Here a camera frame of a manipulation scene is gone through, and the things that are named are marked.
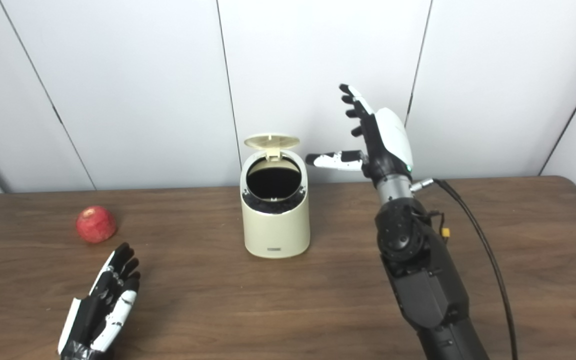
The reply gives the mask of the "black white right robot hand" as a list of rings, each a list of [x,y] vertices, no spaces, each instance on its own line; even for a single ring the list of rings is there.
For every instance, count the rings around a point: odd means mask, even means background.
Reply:
[[[389,108],[372,109],[353,86],[340,84],[342,101],[351,105],[345,114],[359,120],[350,134],[362,137],[366,150],[309,153],[309,166],[339,171],[361,172],[374,187],[392,177],[411,181],[414,160],[406,127],[400,117]]]

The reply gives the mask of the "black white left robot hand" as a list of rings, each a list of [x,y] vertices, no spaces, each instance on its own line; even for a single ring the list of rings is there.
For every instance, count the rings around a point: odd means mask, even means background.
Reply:
[[[139,260],[128,243],[118,246],[103,264],[84,298],[71,301],[59,337],[61,360],[113,360],[114,342],[137,300]]]

